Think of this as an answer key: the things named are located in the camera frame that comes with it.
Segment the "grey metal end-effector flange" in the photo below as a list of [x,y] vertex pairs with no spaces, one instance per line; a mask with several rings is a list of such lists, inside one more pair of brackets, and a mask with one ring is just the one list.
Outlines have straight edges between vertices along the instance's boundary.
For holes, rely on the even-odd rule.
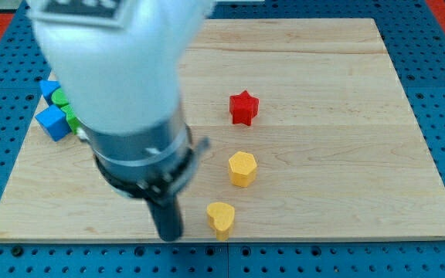
[[106,134],[82,125],[78,138],[90,145],[99,172],[120,194],[171,201],[193,179],[209,139],[192,139],[182,108],[131,134]]

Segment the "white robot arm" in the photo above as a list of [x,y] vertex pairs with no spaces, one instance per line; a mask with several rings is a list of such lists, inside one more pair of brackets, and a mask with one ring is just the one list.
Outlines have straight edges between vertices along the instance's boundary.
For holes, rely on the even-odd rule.
[[100,173],[148,203],[161,239],[182,236],[178,193],[208,139],[194,142],[178,65],[213,0],[31,1],[32,30]]

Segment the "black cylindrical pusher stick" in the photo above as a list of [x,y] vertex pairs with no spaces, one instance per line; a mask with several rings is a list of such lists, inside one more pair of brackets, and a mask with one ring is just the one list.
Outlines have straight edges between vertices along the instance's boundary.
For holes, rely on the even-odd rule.
[[183,234],[184,227],[177,196],[161,202],[148,199],[147,203],[160,239],[165,242],[178,240]]

